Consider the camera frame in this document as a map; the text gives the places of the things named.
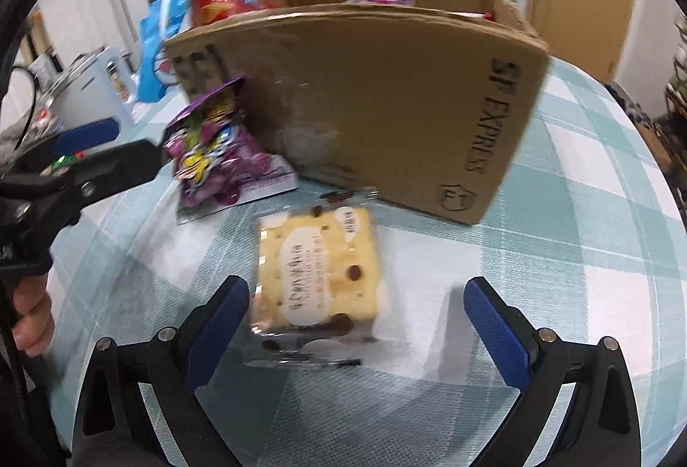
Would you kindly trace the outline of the left hand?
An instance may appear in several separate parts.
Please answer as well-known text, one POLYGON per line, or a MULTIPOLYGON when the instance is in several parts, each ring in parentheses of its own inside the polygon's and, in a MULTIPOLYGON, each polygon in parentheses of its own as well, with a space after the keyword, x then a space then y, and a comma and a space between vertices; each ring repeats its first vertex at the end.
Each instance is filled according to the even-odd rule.
POLYGON ((18 282, 13 293, 18 321, 13 328, 16 347, 34 358, 49 347, 55 332, 48 275, 30 276, 18 282))

